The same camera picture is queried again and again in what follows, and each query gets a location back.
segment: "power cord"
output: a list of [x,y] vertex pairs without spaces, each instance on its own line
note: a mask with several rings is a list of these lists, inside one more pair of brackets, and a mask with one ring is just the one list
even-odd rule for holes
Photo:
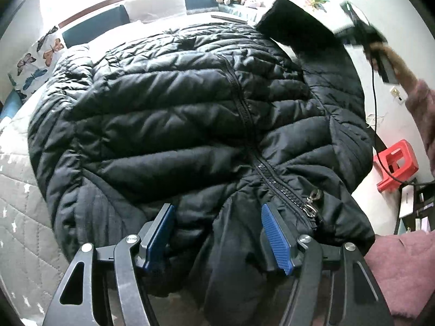
[[[371,65],[371,86],[372,86],[372,88],[373,88],[373,98],[374,98],[374,100],[375,100],[375,134],[376,134],[376,130],[377,130],[377,127],[378,127],[378,104],[377,104],[377,102],[376,102],[376,92],[375,92],[375,70],[373,69],[373,60],[372,60],[372,58],[371,58],[370,47],[367,47],[366,50],[367,50],[367,52],[369,53],[369,60],[370,60],[370,65]],[[393,176],[393,175],[390,173],[390,171],[389,171],[388,169],[386,169],[386,168],[384,167],[384,165],[382,164],[381,158],[379,157],[378,150],[376,149],[376,148],[377,148],[377,146],[376,146],[376,137],[377,137],[377,136],[375,136],[375,151],[376,151],[376,155],[377,155],[377,157],[378,157],[379,164],[380,164],[380,166],[382,167],[382,169],[384,169],[385,172],[386,172],[386,173],[387,173],[387,174],[388,174],[392,179],[394,179],[395,181],[397,181],[397,182],[399,182],[399,183],[401,183],[401,184],[404,184],[404,185],[412,185],[412,186],[425,186],[425,185],[431,185],[431,184],[434,184],[434,183],[435,183],[435,180],[427,181],[427,182],[425,182],[425,183],[410,183],[409,181],[402,181],[402,180],[398,179],[397,177]]]

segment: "butterfly print pillowcase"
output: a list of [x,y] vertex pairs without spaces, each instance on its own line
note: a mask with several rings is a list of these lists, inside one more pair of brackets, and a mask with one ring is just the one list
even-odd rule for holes
[[64,39],[58,26],[41,36],[8,72],[8,77],[25,102],[53,75],[60,56],[65,52]]

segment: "metal bolt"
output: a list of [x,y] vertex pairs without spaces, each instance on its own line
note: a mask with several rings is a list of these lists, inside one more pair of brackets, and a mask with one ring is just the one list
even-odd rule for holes
[[300,240],[302,243],[308,244],[309,242],[311,242],[311,237],[310,237],[309,235],[307,235],[307,234],[302,234],[302,235],[299,237],[299,240]]
[[354,243],[345,243],[344,248],[348,251],[355,251],[356,246]]
[[86,243],[82,245],[82,251],[83,252],[90,252],[92,250],[92,244]]
[[127,244],[134,244],[136,241],[138,241],[138,236],[135,234],[131,234],[125,239],[125,241],[127,242]]

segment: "human hand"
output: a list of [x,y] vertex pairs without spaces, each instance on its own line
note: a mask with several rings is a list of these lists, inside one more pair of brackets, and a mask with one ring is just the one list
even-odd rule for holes
[[[394,73],[396,74],[396,78],[399,81],[400,85],[403,87],[405,92],[409,93],[412,91],[417,85],[417,77],[412,73],[412,71],[406,66],[405,61],[389,46],[384,45],[382,43],[373,43],[370,44],[370,51],[380,51],[385,54],[385,56],[390,61],[393,66]],[[365,57],[370,62],[368,52],[364,51]],[[374,58],[372,58],[373,69],[375,71],[379,70],[378,63]]]

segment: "wall outlet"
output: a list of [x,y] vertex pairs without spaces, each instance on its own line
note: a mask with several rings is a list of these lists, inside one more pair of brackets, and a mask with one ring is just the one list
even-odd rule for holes
[[397,87],[393,87],[390,89],[390,93],[393,96],[394,100],[399,103],[400,105],[402,105],[403,103],[405,103],[405,98],[400,94],[400,91],[398,90]]

